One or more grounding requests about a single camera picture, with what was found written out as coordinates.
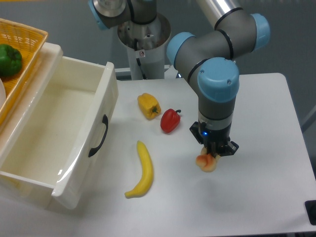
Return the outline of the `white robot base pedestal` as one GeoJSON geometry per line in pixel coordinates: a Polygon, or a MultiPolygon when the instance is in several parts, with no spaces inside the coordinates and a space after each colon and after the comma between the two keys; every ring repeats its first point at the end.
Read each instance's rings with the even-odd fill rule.
{"type": "Polygon", "coordinates": [[[146,25],[127,21],[118,26],[118,38],[126,48],[132,80],[164,78],[165,48],[170,36],[170,23],[160,13],[146,25]]]}

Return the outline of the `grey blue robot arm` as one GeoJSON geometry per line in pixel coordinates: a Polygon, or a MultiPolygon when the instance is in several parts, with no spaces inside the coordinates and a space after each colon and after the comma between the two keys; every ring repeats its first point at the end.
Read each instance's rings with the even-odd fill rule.
{"type": "Polygon", "coordinates": [[[200,0],[214,30],[198,38],[188,32],[172,36],[155,0],[90,0],[88,5],[100,29],[117,29],[133,80],[163,78],[164,61],[170,61],[198,96],[191,133],[208,154],[233,155],[238,145],[230,129],[239,89],[234,60],[269,42],[266,18],[248,14],[236,0],[200,0]]]}

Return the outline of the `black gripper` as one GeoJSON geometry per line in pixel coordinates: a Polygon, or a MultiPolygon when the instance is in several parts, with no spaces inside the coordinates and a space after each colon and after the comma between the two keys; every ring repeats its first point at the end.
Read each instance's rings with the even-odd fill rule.
{"type": "Polygon", "coordinates": [[[203,144],[207,154],[211,156],[232,156],[236,153],[239,145],[230,139],[231,124],[220,130],[206,128],[206,123],[194,122],[190,132],[196,140],[203,144]]]}

